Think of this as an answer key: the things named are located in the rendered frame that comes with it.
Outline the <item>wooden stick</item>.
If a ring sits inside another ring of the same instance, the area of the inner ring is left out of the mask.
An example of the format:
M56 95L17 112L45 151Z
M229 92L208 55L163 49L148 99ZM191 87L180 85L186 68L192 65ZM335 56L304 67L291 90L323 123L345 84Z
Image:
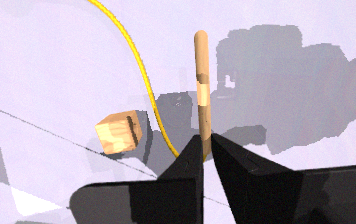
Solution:
M98 7L104 14L108 15L111 21L120 29L126 40L128 41L131 51L136 58L142 73L149 98L153 107L153 111L162 133L162 136L171 150L173 155L177 158L178 152L172 146L169 138L166 135L164 127L162 125L157 106L154 100L154 96L149 84L147 74L145 72L143 63L140 59L138 52L134 47L134 43L125 30L125 28L118 22L113 16L113 13L108 11L100 2L96 0L87 0ZM199 134L203 142L203 162L205 162L207 155L211 153L211 109L210 109L210 76L209 76L209 44L208 34L204 30L199 30L194 35L194 48L195 48L195 66L196 66L196 83L197 83L197 101L198 101L198 118L199 118Z

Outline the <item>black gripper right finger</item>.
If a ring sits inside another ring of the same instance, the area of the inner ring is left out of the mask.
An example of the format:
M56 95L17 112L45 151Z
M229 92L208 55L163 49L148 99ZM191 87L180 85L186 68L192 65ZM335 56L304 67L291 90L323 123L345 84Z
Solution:
M211 150L235 224L308 224L319 205L356 202L356 165L289 169L217 133Z

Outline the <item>light wooden block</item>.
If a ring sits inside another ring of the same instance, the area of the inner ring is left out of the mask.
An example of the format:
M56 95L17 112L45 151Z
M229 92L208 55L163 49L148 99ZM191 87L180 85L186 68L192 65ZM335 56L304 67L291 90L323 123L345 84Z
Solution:
M135 110L110 114L95 130L107 155L135 150L142 137Z

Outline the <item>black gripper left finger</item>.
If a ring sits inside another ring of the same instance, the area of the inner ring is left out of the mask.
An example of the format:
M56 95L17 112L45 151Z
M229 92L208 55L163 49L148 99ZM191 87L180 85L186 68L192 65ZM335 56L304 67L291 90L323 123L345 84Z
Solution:
M157 179L88 183L69 198L77 224L204 224L201 136Z

